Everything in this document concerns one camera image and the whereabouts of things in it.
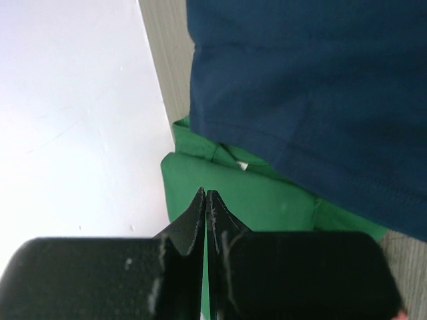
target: white surface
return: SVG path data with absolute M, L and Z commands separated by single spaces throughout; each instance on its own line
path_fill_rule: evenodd
M 172 149 L 137 0 L 0 0 L 0 274 L 34 237 L 156 234 Z

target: folded green fabric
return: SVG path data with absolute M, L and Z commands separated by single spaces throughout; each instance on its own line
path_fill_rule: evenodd
M 254 231 L 357 230 L 376 240 L 387 231 L 294 185 L 259 157 L 192 133 L 188 118 L 174 123 L 173 132 L 175 153 L 161 162 L 171 221 L 204 187 L 218 190 L 228 209 Z M 204 259 L 201 308 L 208 320 L 206 248 Z

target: blue garment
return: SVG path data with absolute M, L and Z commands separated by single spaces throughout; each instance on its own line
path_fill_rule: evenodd
M 187 0 L 191 130 L 427 241 L 427 1 Z

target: cloth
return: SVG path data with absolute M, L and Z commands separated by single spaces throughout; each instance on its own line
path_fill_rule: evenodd
M 187 0 L 191 130 L 427 241 L 425 12 L 418 0 Z
M 199 187 L 220 192 L 228 209 L 253 231 L 355 230 L 379 240 L 387 231 L 284 179 L 265 161 L 189 130 L 188 118 L 172 126 L 175 153 L 161 162 L 167 212 L 183 213 Z M 238 164 L 246 163 L 246 170 Z M 201 309 L 209 320 L 205 247 Z

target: gray wood grain surface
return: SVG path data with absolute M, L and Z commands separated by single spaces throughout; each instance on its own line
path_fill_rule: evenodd
M 139 0 L 169 122 L 188 114 L 193 43 L 185 0 Z M 427 244 L 390 231 L 381 240 L 411 320 L 427 320 Z

